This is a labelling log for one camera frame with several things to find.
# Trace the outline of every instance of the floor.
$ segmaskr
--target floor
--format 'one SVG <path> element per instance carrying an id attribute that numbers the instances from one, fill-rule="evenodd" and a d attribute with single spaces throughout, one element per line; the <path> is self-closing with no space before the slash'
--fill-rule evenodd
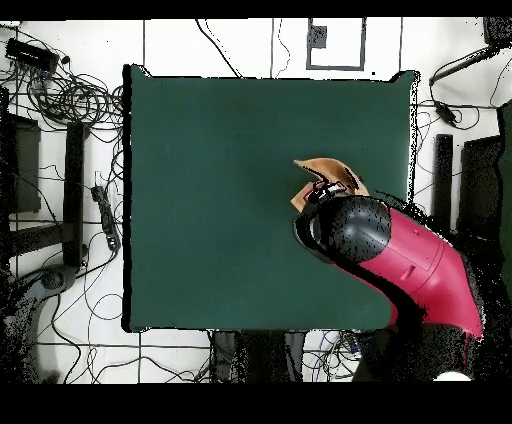
<path id="1" fill-rule="evenodd" d="M 338 34 L 338 39 L 351 40 L 344 43 L 328 44 L 329 57 L 315 57 L 329 64 L 353 65 L 358 62 L 354 52 L 359 51 L 361 42 L 358 25 L 353 19 L 315 19 L 314 25 L 326 25 L 330 34 Z M 430 98 L 428 78 L 441 65 L 484 47 L 482 18 L 367 18 L 365 40 L 364 71 L 325 71 L 306 70 L 307 19 L 249 19 L 211 20 L 208 28 L 203 20 L 201 28 L 212 34 L 216 43 L 225 52 L 236 72 L 256 78 L 338 78 L 389 80 L 399 70 L 420 72 L 418 102 Z M 151 21 L 59 21 L 33 22 L 22 24 L 20 29 L 33 37 L 65 52 L 71 58 L 71 69 L 75 74 L 89 74 L 101 79 L 113 90 L 122 84 L 122 65 L 143 64 L 152 75 L 195 75 L 231 76 L 232 70 L 218 51 L 201 33 L 194 20 L 151 20 Z M 9 64 L 4 58 L 3 49 L 15 34 L 0 29 L 0 69 Z M 27 40 L 23 34 L 19 39 Z M 471 68 L 447 77 L 435 84 L 434 96 L 454 105 L 489 105 L 489 101 L 500 72 L 512 58 L 510 50 L 501 52 L 492 60 L 481 62 Z M 512 76 L 510 66 L 503 72 L 493 103 L 500 105 L 512 97 Z M 11 112 L 29 116 L 24 106 L 30 106 L 24 96 L 18 96 L 10 107 Z M 470 127 L 477 120 L 475 109 L 460 109 L 459 127 Z M 453 134 L 455 141 L 453 173 L 460 171 L 460 151 L 465 141 L 491 136 L 498 133 L 496 114 L 493 110 L 480 110 L 478 125 L 468 130 L 457 130 L 436 119 L 430 107 L 418 109 L 423 146 L 418 160 L 427 170 L 432 163 L 432 149 L 435 135 Z M 48 130 L 45 122 L 37 116 L 43 130 Z M 102 138 L 114 137 L 112 131 L 102 131 Z M 58 132 L 43 133 L 40 149 L 40 177 L 55 178 L 55 171 L 64 169 L 65 135 Z M 90 137 L 85 146 L 85 185 L 92 186 L 101 173 L 106 178 L 112 159 L 112 144 L 102 143 Z M 457 217 L 458 181 L 454 177 L 452 186 L 452 228 Z M 431 183 L 428 172 L 416 168 L 415 192 Z M 61 181 L 41 179 L 40 189 L 48 199 L 57 219 L 62 217 Z M 123 187 L 119 184 L 117 193 L 111 195 L 113 207 L 123 200 Z M 84 202 L 84 240 L 90 241 L 101 230 L 97 205 L 86 193 Z M 430 210 L 430 191 L 425 189 L 414 198 L 415 202 Z M 19 219 L 49 220 L 51 216 L 43 205 L 37 214 L 20 214 Z M 12 229 L 39 225 L 34 222 L 12 223 Z M 104 236 L 99 234 L 92 242 L 90 267 L 102 264 L 108 257 Z M 47 263 L 61 260 L 60 248 L 42 249 L 38 252 L 13 258 L 13 273 L 23 275 L 39 266 L 51 255 Z M 123 255 L 121 254 L 101 272 L 87 276 L 86 281 L 77 281 L 62 295 L 59 314 L 56 320 L 58 330 L 73 342 L 83 345 L 81 358 L 69 376 L 68 381 L 91 383 L 92 377 L 86 372 L 87 358 L 94 358 L 94 375 L 101 383 L 166 382 L 174 377 L 158 365 L 181 372 L 197 372 L 208 356 L 209 341 L 205 332 L 185 330 L 149 330 L 142 334 L 127 334 L 119 324 L 121 314 Z M 94 316 L 84 301 L 94 308 Z M 60 382 L 76 361 L 75 347 L 64 343 L 49 326 L 55 311 L 56 299 L 50 299 L 44 306 L 38 326 L 38 353 L 40 366 L 45 371 L 59 370 Z M 336 332 L 322 330 L 308 333 L 306 351 L 329 350 Z M 325 381 L 326 375 L 308 368 L 315 364 L 315 352 L 304 356 L 303 373 L 306 381 Z M 149 357 L 138 361 L 139 355 Z M 124 364 L 122 367 L 104 368 L 108 365 Z M 357 360 L 344 361 L 350 370 L 357 366 Z M 348 371 L 339 367 L 339 375 Z M 338 381 L 350 381 L 351 377 Z"/>

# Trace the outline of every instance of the black post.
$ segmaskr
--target black post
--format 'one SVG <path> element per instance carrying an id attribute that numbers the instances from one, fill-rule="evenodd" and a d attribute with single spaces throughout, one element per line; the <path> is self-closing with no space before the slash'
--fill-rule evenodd
<path id="1" fill-rule="evenodd" d="M 438 134 L 434 147 L 432 216 L 441 230 L 450 231 L 453 135 Z"/>
<path id="2" fill-rule="evenodd" d="M 11 255 L 11 230 L 9 213 L 14 192 L 9 140 L 9 90 L 0 87 L 0 268 L 9 271 Z"/>
<path id="3" fill-rule="evenodd" d="M 75 232 L 75 226 L 72 224 L 41 225 L 13 231 L 11 257 L 35 252 L 54 244 L 74 244 Z"/>
<path id="4" fill-rule="evenodd" d="M 70 122 L 66 136 L 63 222 L 73 226 L 73 239 L 62 243 L 64 265 L 80 267 L 82 262 L 82 214 L 84 130 L 82 122 Z"/>

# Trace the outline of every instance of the white object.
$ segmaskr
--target white object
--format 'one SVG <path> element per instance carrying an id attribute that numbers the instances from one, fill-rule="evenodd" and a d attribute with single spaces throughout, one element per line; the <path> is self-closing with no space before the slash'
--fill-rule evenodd
<path id="1" fill-rule="evenodd" d="M 17 28 L 21 25 L 21 21 L 0 21 L 0 27 Z"/>
<path id="2" fill-rule="evenodd" d="M 442 373 L 434 381 L 471 381 L 471 379 L 460 372 L 449 371 Z"/>

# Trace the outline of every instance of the green tabletop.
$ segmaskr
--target green tabletop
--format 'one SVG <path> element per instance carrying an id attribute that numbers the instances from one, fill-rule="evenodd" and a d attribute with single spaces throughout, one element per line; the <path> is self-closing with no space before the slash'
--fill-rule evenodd
<path id="1" fill-rule="evenodd" d="M 414 73 L 394 82 L 149 77 L 132 66 L 130 327 L 373 329 L 388 301 L 294 238 L 331 157 L 404 198 Z"/>

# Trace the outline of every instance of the orange object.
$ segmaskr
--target orange object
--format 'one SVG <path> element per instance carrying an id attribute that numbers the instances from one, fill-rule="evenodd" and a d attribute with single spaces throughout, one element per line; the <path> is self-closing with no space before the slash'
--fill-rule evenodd
<path id="1" fill-rule="evenodd" d="M 309 159 L 309 160 L 298 160 L 295 159 L 293 161 L 297 166 L 300 167 L 308 167 L 314 171 L 320 172 L 325 175 L 325 177 L 330 182 L 341 182 L 345 187 L 347 187 L 347 192 L 356 196 L 369 196 L 368 190 L 364 186 L 361 179 L 343 162 L 340 162 L 336 159 L 330 158 L 318 158 L 318 159 Z M 310 172 L 314 175 L 318 180 L 321 181 L 321 178 Z M 304 188 L 299 191 L 291 200 L 292 205 L 299 211 L 302 212 L 304 209 L 304 205 L 306 204 L 306 199 L 309 193 L 313 190 L 313 183 L 307 183 Z"/>

